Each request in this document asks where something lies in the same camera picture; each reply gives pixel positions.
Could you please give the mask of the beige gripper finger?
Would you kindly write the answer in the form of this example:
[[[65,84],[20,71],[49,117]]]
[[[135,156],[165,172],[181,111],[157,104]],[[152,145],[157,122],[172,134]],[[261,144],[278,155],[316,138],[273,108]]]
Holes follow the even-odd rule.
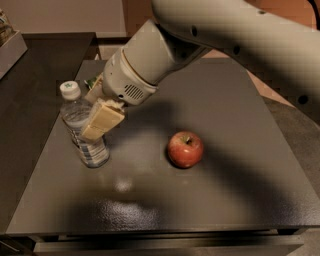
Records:
[[[121,123],[124,118],[123,102],[98,99],[81,129],[80,135],[87,141],[96,141]]]
[[[98,99],[102,99],[104,97],[103,94],[103,77],[100,75],[99,81],[95,84],[95,86],[89,90],[85,95],[85,99],[90,102],[91,104],[94,104]]]

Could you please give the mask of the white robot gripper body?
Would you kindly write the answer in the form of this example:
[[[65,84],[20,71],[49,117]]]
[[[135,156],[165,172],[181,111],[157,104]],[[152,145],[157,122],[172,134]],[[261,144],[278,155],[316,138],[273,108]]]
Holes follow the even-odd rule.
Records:
[[[107,61],[102,75],[103,93],[126,105],[140,105],[158,90],[157,86],[145,82],[135,72],[122,48]]]

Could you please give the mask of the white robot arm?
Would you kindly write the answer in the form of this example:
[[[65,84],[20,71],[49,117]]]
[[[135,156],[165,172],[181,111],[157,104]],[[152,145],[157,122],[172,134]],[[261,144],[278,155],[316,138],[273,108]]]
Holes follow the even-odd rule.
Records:
[[[169,74],[212,49],[253,73],[320,122],[320,31],[245,0],[152,0],[153,19],[107,61],[81,134],[95,141],[142,104]]]

